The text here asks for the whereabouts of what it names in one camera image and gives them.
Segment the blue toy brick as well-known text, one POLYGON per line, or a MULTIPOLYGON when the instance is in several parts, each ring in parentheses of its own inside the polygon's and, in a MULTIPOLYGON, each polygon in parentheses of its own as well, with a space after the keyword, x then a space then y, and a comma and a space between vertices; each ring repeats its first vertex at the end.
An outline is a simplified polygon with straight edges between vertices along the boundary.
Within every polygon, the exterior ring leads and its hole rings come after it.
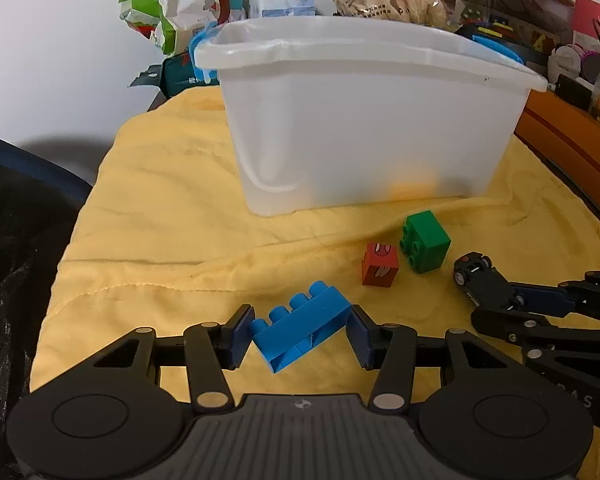
POLYGON ((251 339, 273 373, 298 361, 346 325, 352 304, 339 289, 323 281, 250 323, 251 339))

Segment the black toy car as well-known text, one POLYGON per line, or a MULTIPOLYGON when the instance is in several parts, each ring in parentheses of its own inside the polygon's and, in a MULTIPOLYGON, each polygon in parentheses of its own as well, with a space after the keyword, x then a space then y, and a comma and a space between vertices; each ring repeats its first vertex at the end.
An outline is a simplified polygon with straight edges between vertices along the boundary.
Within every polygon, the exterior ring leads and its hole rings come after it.
POLYGON ((453 278, 476 307, 517 310, 524 300, 513 285, 498 272, 491 258, 480 252, 468 252, 454 262, 453 278))

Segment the small red printed cube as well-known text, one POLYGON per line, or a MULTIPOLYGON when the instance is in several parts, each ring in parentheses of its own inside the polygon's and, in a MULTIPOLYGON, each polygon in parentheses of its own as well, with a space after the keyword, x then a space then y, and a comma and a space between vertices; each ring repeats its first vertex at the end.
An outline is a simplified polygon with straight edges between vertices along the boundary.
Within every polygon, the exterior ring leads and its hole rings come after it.
POLYGON ((390 287, 400 269, 396 246, 368 243, 362 260, 362 284, 390 287))

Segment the green toy brick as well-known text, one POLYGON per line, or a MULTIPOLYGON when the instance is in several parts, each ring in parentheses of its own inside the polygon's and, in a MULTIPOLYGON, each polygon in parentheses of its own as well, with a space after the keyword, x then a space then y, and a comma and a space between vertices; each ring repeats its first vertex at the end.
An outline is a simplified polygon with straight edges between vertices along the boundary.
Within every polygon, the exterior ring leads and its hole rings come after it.
POLYGON ((414 272, 439 269, 450 245, 449 235, 430 210, 406 217, 399 247, 414 272))

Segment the yellow cloth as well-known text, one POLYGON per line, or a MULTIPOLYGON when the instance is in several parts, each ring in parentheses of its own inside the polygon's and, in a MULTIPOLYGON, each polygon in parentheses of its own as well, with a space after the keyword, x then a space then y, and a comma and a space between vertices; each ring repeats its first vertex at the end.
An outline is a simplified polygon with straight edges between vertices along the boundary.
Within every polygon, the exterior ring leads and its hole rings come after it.
POLYGON ((161 336, 259 313, 315 281, 336 286, 376 321, 440 336, 469 323, 448 269, 401 269, 388 288, 361 282, 370 242, 395 243, 429 210, 449 255, 478 250, 506 278, 555 284, 600 270, 600 220, 518 140, 489 191, 260 217, 246 206, 218 88, 188 90, 127 122, 99 168, 59 263, 31 384, 41 387, 138 326, 161 336))

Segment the orange box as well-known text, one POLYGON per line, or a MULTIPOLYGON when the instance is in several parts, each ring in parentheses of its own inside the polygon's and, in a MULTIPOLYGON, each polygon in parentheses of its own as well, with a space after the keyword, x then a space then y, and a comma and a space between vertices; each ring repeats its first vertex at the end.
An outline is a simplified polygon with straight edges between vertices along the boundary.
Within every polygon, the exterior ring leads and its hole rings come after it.
POLYGON ((552 92, 532 91, 516 135, 600 207, 600 122, 552 92))

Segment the dark blue bag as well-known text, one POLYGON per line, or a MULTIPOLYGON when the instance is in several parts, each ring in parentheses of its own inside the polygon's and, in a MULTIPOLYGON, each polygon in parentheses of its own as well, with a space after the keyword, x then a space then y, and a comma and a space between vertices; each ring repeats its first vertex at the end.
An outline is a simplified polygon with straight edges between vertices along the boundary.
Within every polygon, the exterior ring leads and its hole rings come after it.
POLYGON ((29 391, 58 262, 91 185, 0 139, 0 479, 21 474, 6 422, 29 391))

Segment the white plastic storage bin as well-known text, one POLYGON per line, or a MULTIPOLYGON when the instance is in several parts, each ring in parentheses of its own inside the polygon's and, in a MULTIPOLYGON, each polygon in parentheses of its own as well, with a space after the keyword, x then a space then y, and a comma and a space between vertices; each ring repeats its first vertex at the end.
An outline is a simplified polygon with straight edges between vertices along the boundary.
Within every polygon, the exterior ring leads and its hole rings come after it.
POLYGON ((215 73, 249 209, 476 196, 531 92, 524 64, 452 32, 364 18, 250 18, 193 47, 215 73))

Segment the teal box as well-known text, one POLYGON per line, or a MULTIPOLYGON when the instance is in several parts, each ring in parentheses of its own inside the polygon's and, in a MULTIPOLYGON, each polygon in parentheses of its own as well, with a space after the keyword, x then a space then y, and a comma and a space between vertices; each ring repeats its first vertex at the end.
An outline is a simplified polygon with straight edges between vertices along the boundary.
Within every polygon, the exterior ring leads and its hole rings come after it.
POLYGON ((148 66, 130 83, 131 87, 156 87, 166 99, 177 96, 188 88, 204 84, 196 78, 188 53, 165 58, 160 64, 148 66))

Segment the blue white tissue pack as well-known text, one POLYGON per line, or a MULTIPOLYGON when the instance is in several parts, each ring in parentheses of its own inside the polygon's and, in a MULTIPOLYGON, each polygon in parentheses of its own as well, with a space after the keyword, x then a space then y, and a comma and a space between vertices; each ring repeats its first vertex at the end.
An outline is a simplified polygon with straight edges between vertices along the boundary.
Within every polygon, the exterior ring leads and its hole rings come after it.
POLYGON ((314 0, 248 0, 248 18, 280 18, 315 14, 314 0))

